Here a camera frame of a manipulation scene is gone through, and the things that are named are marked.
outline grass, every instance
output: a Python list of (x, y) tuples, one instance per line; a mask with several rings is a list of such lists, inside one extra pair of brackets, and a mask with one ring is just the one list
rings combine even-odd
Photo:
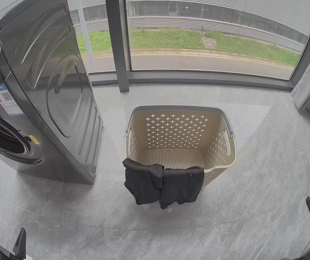
[(205, 32), (204, 36), (216, 40), (216, 50), (219, 52), (258, 57), (292, 66), (295, 66), (300, 58), (299, 54), (278, 47), (276, 44), (266, 44), (243, 37), (224, 35), (221, 32), (214, 31)]
[[(93, 52), (112, 51), (109, 31), (88, 33)], [(202, 37), (210, 37), (216, 40), (216, 49), (207, 49)], [(234, 53), (258, 57), (295, 66), (300, 55), (290, 50), (278, 47), (275, 44), (267, 44), (238, 36), (224, 35), (221, 32), (207, 31), (203, 34), (198, 30), (188, 29), (159, 29), (159, 30), (129, 30), (131, 49), (192, 49), (211, 50), (217, 52)], [(86, 53), (86, 46), (82, 34), (77, 35), (79, 50)]]

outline laundry basket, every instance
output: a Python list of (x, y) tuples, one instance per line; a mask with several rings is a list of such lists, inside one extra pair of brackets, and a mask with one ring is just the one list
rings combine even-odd
[(140, 106), (125, 128), (125, 158), (165, 168), (203, 167), (207, 186), (237, 161), (226, 113), (218, 107)]

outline drain cover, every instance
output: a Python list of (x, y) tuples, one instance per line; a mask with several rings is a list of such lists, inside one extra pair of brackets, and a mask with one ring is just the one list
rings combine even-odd
[(191, 62), (189, 60), (180, 60), (180, 64), (184, 67), (188, 67), (191, 65)]
[(216, 49), (216, 40), (209, 37), (203, 37), (202, 39), (206, 48)]

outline floor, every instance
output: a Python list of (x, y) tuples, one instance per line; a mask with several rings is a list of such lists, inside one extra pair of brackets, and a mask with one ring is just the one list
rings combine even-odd
[[(281, 259), (310, 240), (310, 114), (289, 92), (209, 85), (94, 88), (105, 127), (94, 185), (17, 173), (0, 161), (0, 244), (21, 227), (33, 259)], [(138, 105), (223, 108), (238, 149), (234, 167), (197, 201), (137, 206), (124, 187), (123, 132)]]

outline washing machine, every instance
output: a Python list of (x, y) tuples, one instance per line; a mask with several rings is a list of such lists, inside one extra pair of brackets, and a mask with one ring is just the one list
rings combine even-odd
[(24, 0), (0, 18), (0, 158), (93, 184), (103, 121), (67, 0)]

